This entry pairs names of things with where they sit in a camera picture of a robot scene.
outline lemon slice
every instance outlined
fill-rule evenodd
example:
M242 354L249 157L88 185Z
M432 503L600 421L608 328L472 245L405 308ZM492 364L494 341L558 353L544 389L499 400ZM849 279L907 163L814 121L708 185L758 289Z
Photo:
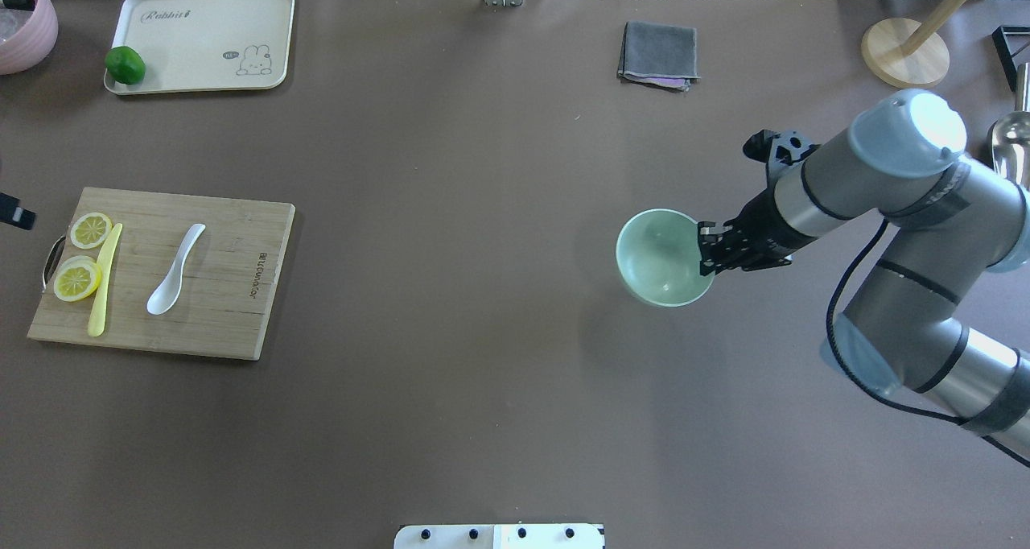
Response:
M100 267L88 258L68 260L54 276L54 295L63 302L78 302L92 296L100 285Z
M71 227L71 243L77 248L93 248L104 243L111 233L111 219L103 212L88 212Z
M89 255L74 255L74 256L69 256L69 259L67 259L67 260L64 260L64 262L61 263L61 267L59 267L58 270L63 270L67 266L71 266L71 264L76 263L76 262L89 262L89 263L92 263L92 264L96 264L96 260L94 260L93 256L89 256Z

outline white ceramic spoon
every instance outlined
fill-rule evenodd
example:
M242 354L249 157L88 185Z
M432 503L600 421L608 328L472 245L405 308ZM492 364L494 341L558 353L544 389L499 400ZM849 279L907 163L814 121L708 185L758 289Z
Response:
M194 227L190 228L190 231L186 231L182 243L179 244L179 249L175 253L175 260L172 261L172 267L168 269L167 276L158 285L158 289L153 289L150 299L146 301L146 311L149 311L150 314L164 314L179 299L179 293L182 291L182 266L186 263L190 250L197 243L200 234L204 233L205 228L203 222L196 222Z

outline yellow plastic knife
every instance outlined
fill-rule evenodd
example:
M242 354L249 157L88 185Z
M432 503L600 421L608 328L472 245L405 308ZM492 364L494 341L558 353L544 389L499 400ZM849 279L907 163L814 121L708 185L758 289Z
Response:
M100 255L97 256L97 266L100 267L100 285L93 296L93 311L90 311L90 322L85 327L85 333L90 337L98 337L104 333L107 322L107 285L111 282L111 262L114 260L114 249L117 248L118 238L122 237L122 222L117 222L111 233L108 234L104 244L100 247Z

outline wooden stand base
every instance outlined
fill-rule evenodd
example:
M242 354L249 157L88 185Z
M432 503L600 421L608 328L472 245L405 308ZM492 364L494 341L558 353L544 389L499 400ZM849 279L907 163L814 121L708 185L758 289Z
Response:
M945 40L936 33L905 55L901 45L920 24L907 18L877 22L862 36L862 58L874 75L897 88L936 87L948 73L950 58Z

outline wooden cutting board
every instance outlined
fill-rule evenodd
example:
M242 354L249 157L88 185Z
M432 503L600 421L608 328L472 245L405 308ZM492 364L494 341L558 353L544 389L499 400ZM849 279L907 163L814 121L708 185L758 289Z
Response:
M110 274L106 330L99 337L85 333L93 297L65 303L48 286L29 328L31 339L261 357L294 205L88 186L68 226L95 211L125 226ZM206 224L207 229L186 260L179 300L166 313L150 315L146 301L195 222ZM81 249L69 242L61 262L73 255L96 260L99 252L99 247Z

